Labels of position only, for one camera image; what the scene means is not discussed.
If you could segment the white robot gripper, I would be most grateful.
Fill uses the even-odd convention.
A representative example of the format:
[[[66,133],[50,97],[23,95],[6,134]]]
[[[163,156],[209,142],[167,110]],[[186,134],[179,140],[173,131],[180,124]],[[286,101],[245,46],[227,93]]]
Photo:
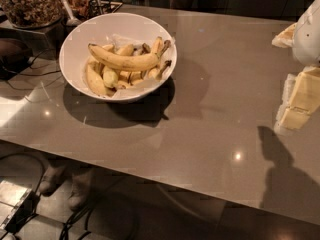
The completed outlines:
[[[289,74],[284,82],[275,132],[301,129],[320,107],[320,0],[314,0],[301,15],[297,25],[291,24],[277,34],[272,45],[291,48],[294,58],[306,67]]]

